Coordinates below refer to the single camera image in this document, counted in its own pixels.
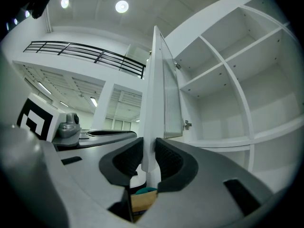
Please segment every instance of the fluorescent light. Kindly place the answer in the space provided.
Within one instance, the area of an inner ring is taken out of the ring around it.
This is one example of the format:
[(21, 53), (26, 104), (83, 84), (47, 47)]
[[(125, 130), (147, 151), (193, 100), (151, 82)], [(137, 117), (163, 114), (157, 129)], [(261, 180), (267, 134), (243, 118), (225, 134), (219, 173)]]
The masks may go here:
[(29, 13), (29, 11), (26, 10), (25, 11), (25, 17), (28, 18), (29, 16), (30, 16), (30, 13)]
[(93, 102), (94, 106), (97, 107), (97, 102), (96, 102), (96, 99), (91, 97), (91, 101)]
[(69, 0), (61, 0), (61, 6), (66, 9), (68, 7), (68, 4), (70, 3)]
[(66, 107), (68, 107), (68, 105), (64, 104), (62, 101), (60, 101), (60, 103), (61, 103), (62, 105), (65, 105)]
[(44, 85), (43, 85), (42, 83), (38, 82), (38, 84), (40, 84), (40, 86), (41, 86), (42, 88), (44, 88), (49, 94), (52, 94), (47, 88), (44, 87)]
[(126, 1), (119, 1), (115, 5), (115, 9), (119, 13), (125, 13), (129, 9), (129, 4)]

